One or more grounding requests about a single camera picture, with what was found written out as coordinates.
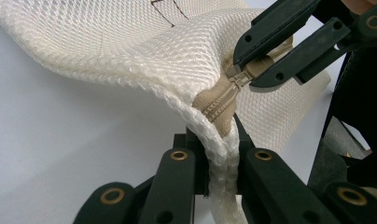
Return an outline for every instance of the white mesh fabric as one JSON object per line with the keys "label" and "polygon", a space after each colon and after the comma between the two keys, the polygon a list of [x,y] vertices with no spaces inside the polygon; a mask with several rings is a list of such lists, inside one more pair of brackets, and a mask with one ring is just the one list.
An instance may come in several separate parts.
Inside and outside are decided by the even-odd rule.
{"label": "white mesh fabric", "polygon": [[[245,223],[235,200],[235,122],[221,138],[191,106],[215,85],[222,63],[260,12],[243,7],[239,0],[0,0],[0,23],[56,73],[161,98],[202,140],[216,223]],[[290,81],[276,92],[241,92],[238,114],[255,144],[280,149],[327,82],[322,76],[302,87]]]}

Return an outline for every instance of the zipper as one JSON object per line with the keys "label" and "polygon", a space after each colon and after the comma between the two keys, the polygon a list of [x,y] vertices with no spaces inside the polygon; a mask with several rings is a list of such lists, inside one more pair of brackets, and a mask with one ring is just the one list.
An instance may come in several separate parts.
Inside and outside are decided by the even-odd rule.
{"label": "zipper", "polygon": [[230,133],[230,124],[236,109],[236,98],[241,88],[251,80],[258,78],[273,63],[273,59],[282,57],[291,46],[291,40],[276,48],[272,56],[255,59],[241,71],[230,62],[219,81],[211,90],[201,91],[195,97],[192,106],[200,110],[215,125],[221,137]]}

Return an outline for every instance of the zipper teeth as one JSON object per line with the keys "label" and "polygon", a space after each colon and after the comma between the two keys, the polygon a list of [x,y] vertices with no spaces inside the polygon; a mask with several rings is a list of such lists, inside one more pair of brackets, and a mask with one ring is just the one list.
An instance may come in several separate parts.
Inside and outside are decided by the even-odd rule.
{"label": "zipper teeth", "polygon": [[229,84],[229,86],[223,91],[223,93],[221,95],[219,95],[214,102],[212,102],[209,106],[207,106],[203,111],[202,113],[208,117],[210,116],[210,114],[213,113],[213,111],[215,110],[215,108],[218,107],[218,105],[220,105],[220,102],[224,100],[224,98],[226,98],[226,96],[230,93],[230,91],[233,89],[233,85]]}
{"label": "zipper teeth", "polygon": [[210,122],[215,121],[233,102],[238,91],[239,89],[236,87],[235,83],[232,82],[213,103],[202,111],[202,113]]}
{"label": "zipper teeth", "polygon": [[212,114],[212,116],[208,117],[210,122],[214,122],[226,109],[229,107],[232,102],[235,100],[235,97],[238,95],[239,89],[234,88],[233,91],[231,91],[231,97],[227,98],[227,100],[220,105],[217,110]]}

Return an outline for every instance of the white background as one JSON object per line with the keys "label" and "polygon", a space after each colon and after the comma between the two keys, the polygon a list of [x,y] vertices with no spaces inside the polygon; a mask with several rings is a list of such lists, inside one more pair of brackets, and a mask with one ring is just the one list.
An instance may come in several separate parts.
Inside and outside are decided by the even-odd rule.
{"label": "white background", "polygon": [[[273,1],[257,0],[251,7]],[[310,19],[295,43],[320,26]],[[306,182],[342,59],[281,156]],[[0,26],[0,224],[72,223],[109,182],[153,176],[185,125],[153,95],[61,77],[30,58]],[[197,197],[195,223],[213,223]]]}

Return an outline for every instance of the screw hole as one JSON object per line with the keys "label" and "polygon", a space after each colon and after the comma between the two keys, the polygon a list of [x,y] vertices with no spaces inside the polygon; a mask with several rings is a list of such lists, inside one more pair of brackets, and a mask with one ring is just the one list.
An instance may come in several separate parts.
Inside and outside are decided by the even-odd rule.
{"label": "screw hole", "polygon": [[336,44],[336,45],[334,45],[334,48],[336,49],[336,50],[340,50],[340,47],[338,47],[338,45]]}
{"label": "screw hole", "polygon": [[275,75],[275,78],[278,81],[282,81],[285,78],[285,76],[284,76],[283,73],[278,73],[278,74]]}
{"label": "screw hole", "polygon": [[359,206],[367,204],[366,197],[354,189],[338,188],[337,194],[340,196],[340,198],[342,198],[344,201],[348,203]]}
{"label": "screw hole", "polygon": [[255,157],[262,160],[262,161],[270,161],[272,159],[272,155],[266,151],[258,151],[255,153]]}
{"label": "screw hole", "polygon": [[244,41],[246,41],[246,42],[250,42],[250,41],[252,41],[252,36],[251,36],[251,35],[247,35],[247,36],[245,36],[245,37],[244,37]]}
{"label": "screw hole", "polygon": [[334,28],[335,30],[340,30],[340,29],[342,28],[342,22],[340,22],[340,21],[336,21],[336,22],[334,22],[334,24],[333,24],[333,28]]}
{"label": "screw hole", "polygon": [[163,223],[170,223],[170,222],[172,222],[173,219],[174,219],[174,215],[170,211],[160,212],[156,216],[157,223],[161,223],[161,224],[163,224]]}
{"label": "screw hole", "polygon": [[125,192],[119,188],[113,188],[106,190],[101,196],[101,203],[103,204],[115,204],[119,203],[125,196]]}
{"label": "screw hole", "polygon": [[369,17],[366,24],[370,29],[377,30],[377,15]]}
{"label": "screw hole", "polygon": [[304,214],[302,214],[305,220],[307,220],[309,223],[319,223],[320,217],[317,213],[312,211],[306,211]]}
{"label": "screw hole", "polygon": [[171,158],[175,161],[183,161],[188,157],[188,153],[184,151],[174,151],[171,153]]}

